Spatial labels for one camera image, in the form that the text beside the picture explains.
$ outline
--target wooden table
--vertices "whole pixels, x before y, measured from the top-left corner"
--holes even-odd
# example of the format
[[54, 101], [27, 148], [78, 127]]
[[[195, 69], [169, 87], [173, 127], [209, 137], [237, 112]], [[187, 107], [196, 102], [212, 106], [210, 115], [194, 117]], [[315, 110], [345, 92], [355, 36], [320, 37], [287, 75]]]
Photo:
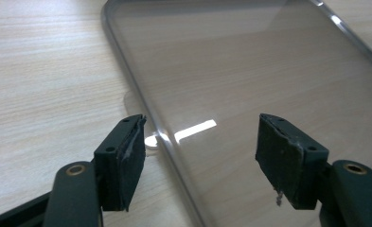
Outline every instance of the wooden table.
[[[0, 1], [0, 214], [49, 191], [60, 167], [91, 160], [133, 113], [104, 3]], [[372, 48], [372, 0], [327, 3]], [[191, 225], [163, 158], [149, 154], [131, 212], [105, 214], [105, 225]]]

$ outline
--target glass panel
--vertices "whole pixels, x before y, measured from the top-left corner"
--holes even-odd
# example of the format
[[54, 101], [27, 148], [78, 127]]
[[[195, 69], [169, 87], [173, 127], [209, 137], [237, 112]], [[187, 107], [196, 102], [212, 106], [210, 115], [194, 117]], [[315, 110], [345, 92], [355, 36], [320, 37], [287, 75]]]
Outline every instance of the glass panel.
[[196, 224], [318, 226], [255, 160], [260, 113], [372, 167], [372, 52], [321, 2], [110, 1], [107, 33]]

